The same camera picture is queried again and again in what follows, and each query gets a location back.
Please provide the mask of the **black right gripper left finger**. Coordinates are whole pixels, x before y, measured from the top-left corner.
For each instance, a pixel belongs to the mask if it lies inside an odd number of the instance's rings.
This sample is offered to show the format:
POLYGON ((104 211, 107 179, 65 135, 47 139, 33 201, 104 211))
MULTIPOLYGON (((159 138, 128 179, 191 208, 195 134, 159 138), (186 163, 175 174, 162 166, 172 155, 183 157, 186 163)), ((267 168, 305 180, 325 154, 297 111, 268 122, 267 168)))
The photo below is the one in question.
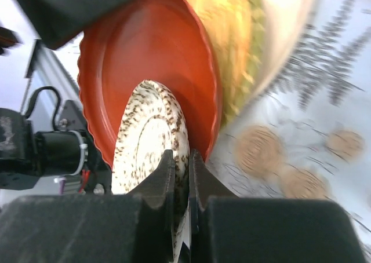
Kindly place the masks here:
POLYGON ((169 262, 174 159, 124 195, 22 196, 1 212, 2 262, 169 262))

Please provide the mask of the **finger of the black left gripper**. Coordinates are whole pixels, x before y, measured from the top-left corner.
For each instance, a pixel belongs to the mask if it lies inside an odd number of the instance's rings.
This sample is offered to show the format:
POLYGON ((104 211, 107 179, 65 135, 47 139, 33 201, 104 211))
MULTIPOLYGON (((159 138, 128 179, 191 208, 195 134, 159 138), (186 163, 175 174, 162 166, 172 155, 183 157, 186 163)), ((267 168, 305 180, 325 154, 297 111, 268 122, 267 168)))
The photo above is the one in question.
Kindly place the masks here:
POLYGON ((47 48, 56 50, 84 28, 132 0, 16 0, 47 48))

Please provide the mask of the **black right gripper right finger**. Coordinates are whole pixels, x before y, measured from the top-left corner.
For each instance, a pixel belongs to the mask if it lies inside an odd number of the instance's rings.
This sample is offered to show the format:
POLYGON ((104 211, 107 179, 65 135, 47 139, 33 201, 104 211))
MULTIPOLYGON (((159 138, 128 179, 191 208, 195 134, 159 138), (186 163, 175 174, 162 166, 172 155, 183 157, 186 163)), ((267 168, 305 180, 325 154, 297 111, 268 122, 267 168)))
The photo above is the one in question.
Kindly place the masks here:
POLYGON ((345 211, 311 199, 240 198, 189 159, 191 262, 364 262, 345 211))

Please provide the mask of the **speckled round plate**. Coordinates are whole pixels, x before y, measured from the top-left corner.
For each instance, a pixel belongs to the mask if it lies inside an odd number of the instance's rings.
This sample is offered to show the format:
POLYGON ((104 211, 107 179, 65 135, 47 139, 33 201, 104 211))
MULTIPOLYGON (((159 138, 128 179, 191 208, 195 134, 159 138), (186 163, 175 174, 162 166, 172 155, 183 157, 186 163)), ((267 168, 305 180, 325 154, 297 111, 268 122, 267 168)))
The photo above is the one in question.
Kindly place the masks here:
POLYGON ((144 80, 133 90, 122 115, 112 164, 111 192, 125 194, 138 186, 159 165, 165 150, 175 162, 173 262, 183 243, 187 209, 187 174, 190 146, 181 106, 163 84, 144 80))

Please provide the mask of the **red round plate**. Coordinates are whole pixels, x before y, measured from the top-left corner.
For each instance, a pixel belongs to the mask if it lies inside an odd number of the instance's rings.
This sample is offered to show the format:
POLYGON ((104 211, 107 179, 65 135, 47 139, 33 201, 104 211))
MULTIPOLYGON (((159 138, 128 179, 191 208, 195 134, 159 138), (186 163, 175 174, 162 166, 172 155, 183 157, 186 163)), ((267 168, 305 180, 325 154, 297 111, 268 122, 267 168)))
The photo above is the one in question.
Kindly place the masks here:
POLYGON ((222 92, 208 35, 185 0, 133 0, 85 30, 79 98, 95 146, 111 164, 128 98, 145 79, 166 85, 204 159, 220 127, 222 92))

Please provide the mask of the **gold rimmed plate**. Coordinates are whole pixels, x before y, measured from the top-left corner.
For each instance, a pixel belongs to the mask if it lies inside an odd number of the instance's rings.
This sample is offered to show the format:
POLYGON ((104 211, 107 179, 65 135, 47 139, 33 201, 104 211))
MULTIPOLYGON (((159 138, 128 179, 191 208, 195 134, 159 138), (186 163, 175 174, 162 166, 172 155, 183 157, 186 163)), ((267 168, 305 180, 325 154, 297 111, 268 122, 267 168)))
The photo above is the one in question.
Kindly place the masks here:
POLYGON ((265 37, 262 0, 186 0, 208 32, 223 89, 221 127, 239 115, 252 93, 265 37))

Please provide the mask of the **cream large plate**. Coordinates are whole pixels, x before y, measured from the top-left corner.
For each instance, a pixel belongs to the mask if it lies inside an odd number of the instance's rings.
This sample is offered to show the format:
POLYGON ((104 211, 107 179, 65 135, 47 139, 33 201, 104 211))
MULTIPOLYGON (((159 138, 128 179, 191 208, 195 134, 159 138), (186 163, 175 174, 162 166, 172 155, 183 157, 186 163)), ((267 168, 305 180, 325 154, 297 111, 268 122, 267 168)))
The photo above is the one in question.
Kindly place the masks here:
POLYGON ((257 80, 246 103, 266 89, 283 67, 304 29, 314 2, 262 0, 265 13, 263 54, 257 80))

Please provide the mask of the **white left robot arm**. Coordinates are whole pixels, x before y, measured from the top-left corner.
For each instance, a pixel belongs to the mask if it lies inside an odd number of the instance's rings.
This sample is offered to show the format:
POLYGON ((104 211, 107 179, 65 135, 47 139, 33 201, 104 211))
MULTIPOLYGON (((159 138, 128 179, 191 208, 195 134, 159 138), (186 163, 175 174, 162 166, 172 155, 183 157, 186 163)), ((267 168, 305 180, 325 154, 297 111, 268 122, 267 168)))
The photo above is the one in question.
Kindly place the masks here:
POLYGON ((1 108, 1 189, 107 193, 111 169, 82 114, 77 62, 83 29, 132 0, 15 0, 31 24, 18 110, 1 108))

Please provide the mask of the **floral table mat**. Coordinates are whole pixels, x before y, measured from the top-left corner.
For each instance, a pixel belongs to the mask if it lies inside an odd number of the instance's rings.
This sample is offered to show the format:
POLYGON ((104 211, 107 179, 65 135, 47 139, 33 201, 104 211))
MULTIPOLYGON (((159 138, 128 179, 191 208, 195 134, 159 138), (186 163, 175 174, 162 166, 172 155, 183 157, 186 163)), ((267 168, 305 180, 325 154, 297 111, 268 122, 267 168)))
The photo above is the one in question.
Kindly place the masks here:
POLYGON ((315 0, 207 166, 239 196, 332 200, 370 242, 370 0, 315 0))

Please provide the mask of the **aluminium frame rail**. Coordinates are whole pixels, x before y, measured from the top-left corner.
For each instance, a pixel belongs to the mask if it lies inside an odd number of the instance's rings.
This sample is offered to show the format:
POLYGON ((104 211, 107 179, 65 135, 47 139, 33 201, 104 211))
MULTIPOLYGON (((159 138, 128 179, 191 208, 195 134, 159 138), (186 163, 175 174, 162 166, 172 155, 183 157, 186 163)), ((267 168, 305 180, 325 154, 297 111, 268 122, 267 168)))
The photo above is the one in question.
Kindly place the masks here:
POLYGON ((29 96, 28 92, 32 84, 32 76, 35 72, 39 75, 42 85, 56 87, 63 101, 73 100, 77 104, 77 107, 82 110, 77 81, 65 69, 54 51, 48 49, 40 39, 35 39, 25 73, 25 78, 28 79, 28 82, 20 107, 21 112, 24 112, 26 108, 26 101, 29 96))

